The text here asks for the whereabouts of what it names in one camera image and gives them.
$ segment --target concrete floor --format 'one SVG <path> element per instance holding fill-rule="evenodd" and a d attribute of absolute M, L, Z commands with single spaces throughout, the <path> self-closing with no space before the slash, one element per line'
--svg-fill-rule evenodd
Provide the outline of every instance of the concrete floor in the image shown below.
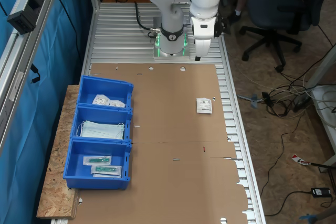
<path fill-rule="evenodd" d="M 225 7 L 220 11 L 226 16 L 232 9 L 232 7 Z M 321 11 L 320 26 L 333 44 L 336 43 L 335 13 L 336 0 L 325 0 Z M 261 38 L 248 32 L 244 36 L 240 35 L 238 32 L 243 25 L 254 26 L 249 20 L 246 10 L 242 12 L 240 22 L 232 25 L 232 34 L 225 35 L 235 88 L 237 94 L 247 97 L 257 94 L 261 98 L 261 92 L 270 92 L 270 89 L 251 82 L 241 72 L 255 82 L 267 87 L 276 88 L 282 84 L 289 84 L 289 81 L 274 69 L 278 65 L 275 60 L 278 59 L 272 46 L 266 48 L 263 45 L 254 50 L 250 54 L 248 62 L 241 60 L 243 51 Z M 280 31 L 280 33 L 298 39 L 303 43 L 301 51 L 296 54 L 292 51 L 294 45 L 281 42 L 287 62 L 283 73 L 290 76 L 299 77 L 331 48 L 330 43 L 317 26 L 311 26 L 309 30 L 294 36 L 286 34 L 285 31 Z M 331 72 L 335 73 L 334 70 L 331 70 L 324 81 L 329 81 L 329 83 L 336 81 L 335 75 L 332 75 Z M 306 78 L 308 79 L 312 73 L 313 70 L 308 72 Z M 258 104 L 255 109 L 251 107 L 250 102 L 244 100 L 239 100 L 239 106 L 259 191 L 261 192 L 267 181 L 268 170 L 281 154 L 281 134 L 293 131 L 300 116 L 292 119 L 282 119 L 267 113 L 265 105 Z M 287 117 L 295 115 L 297 114 L 290 112 Z M 266 215 L 276 213 L 286 195 L 292 191 L 309 191 L 311 187 L 331 188 L 328 174 L 320 174 L 316 167 L 301 166 L 291 159 L 293 154 L 297 154 L 304 160 L 324 163 L 334 154 L 314 106 L 308 107 L 304 112 L 297 130 L 293 134 L 285 135 L 283 139 L 285 152 L 277 165 L 271 170 L 269 183 L 265 187 L 261 198 Z M 320 204 L 327 200 L 329 199 L 315 199 L 311 195 L 305 194 L 291 195 L 287 199 L 282 212 L 275 217 L 266 217 L 266 222 L 271 224 L 307 223 L 307 221 L 299 221 L 299 216 L 324 211 L 325 209 L 320 207 Z M 336 215 L 318 223 L 336 223 Z"/>

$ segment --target blue storage bin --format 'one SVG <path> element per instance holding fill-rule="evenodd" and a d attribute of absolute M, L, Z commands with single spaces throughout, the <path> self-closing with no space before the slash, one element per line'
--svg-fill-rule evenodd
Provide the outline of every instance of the blue storage bin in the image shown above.
<path fill-rule="evenodd" d="M 110 80 L 91 76 L 82 76 L 79 85 L 77 104 L 92 104 L 97 94 L 103 94 L 110 100 L 119 100 L 126 104 L 126 110 L 132 110 L 131 97 L 134 85 L 125 81 Z"/>
<path fill-rule="evenodd" d="M 84 121 L 91 121 L 102 124 L 119 124 L 125 125 L 123 140 L 117 139 L 115 141 L 125 141 L 130 143 L 131 119 L 132 111 L 105 108 L 104 106 L 90 106 L 90 105 L 76 105 L 75 116 L 73 117 L 72 129 L 70 137 L 77 137 L 80 135 L 80 124 Z M 82 139 L 92 139 L 91 137 L 81 137 Z"/>
<path fill-rule="evenodd" d="M 63 179 L 66 179 L 69 188 L 125 190 L 131 180 L 129 177 L 131 149 L 130 143 L 101 141 L 95 138 L 92 140 L 71 138 Z M 112 156 L 111 165 L 122 166 L 120 178 L 94 177 L 91 174 L 91 166 L 83 165 L 84 156 L 105 155 Z"/>

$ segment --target office chair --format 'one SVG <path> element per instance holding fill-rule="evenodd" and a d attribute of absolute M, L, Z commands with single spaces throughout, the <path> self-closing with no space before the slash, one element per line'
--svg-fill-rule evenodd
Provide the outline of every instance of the office chair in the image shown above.
<path fill-rule="evenodd" d="M 257 47 L 272 43 L 281 65 L 275 69 L 282 72 L 286 64 L 279 41 L 285 41 L 296 45 L 294 52 L 299 52 L 302 42 L 277 33 L 277 30 L 285 30 L 289 34 L 298 34 L 306 31 L 310 25 L 317 26 L 320 21 L 320 12 L 324 0 L 248 0 L 248 14 L 254 25 L 260 28 L 243 26 L 239 33 L 244 35 L 246 31 L 262 35 L 263 38 L 245 50 L 242 60 L 248 61 L 249 53 Z"/>

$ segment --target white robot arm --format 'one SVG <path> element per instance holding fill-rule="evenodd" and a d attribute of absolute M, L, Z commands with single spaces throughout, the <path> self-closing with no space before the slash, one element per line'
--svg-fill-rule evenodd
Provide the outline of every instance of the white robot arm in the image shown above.
<path fill-rule="evenodd" d="M 177 4 L 190 3 L 190 21 L 193 28 L 196 60 L 206 56 L 211 39 L 219 0 L 150 0 L 160 9 L 162 25 L 160 28 L 160 50 L 176 54 L 184 49 L 183 12 Z"/>

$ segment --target surgical face mask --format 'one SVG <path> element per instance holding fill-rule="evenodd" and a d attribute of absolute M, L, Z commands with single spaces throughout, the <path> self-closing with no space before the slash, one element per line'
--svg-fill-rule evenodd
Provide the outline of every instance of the surgical face mask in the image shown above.
<path fill-rule="evenodd" d="M 80 136 L 83 137 L 123 139 L 125 125 L 123 123 L 114 125 L 85 121 L 78 126 L 76 131 L 77 136 L 79 128 L 81 128 Z"/>

